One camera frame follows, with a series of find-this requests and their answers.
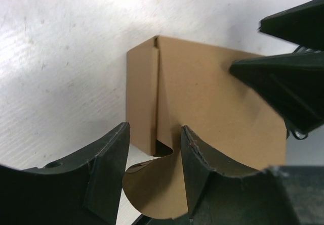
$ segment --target cardboard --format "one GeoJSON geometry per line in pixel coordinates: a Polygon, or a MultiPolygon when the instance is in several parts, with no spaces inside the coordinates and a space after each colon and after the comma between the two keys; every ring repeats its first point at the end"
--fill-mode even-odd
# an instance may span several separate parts
{"type": "Polygon", "coordinates": [[[148,155],[156,154],[156,140],[174,151],[130,167],[124,176],[126,196],[144,215],[165,219],[187,212],[179,150],[183,125],[252,168],[285,163],[284,121],[228,73],[234,60],[252,57],[259,56],[164,36],[128,52],[131,143],[148,155]]]}

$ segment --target cardboard fold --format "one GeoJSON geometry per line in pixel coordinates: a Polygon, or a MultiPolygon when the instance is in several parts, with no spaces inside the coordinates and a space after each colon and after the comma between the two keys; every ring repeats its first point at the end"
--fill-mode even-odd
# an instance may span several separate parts
{"type": "Polygon", "coordinates": [[[234,60],[252,57],[257,55],[163,36],[128,52],[131,143],[149,155],[156,140],[174,150],[124,176],[126,196],[144,215],[166,219],[187,212],[181,126],[249,167],[285,163],[284,121],[228,73],[234,60]]]}

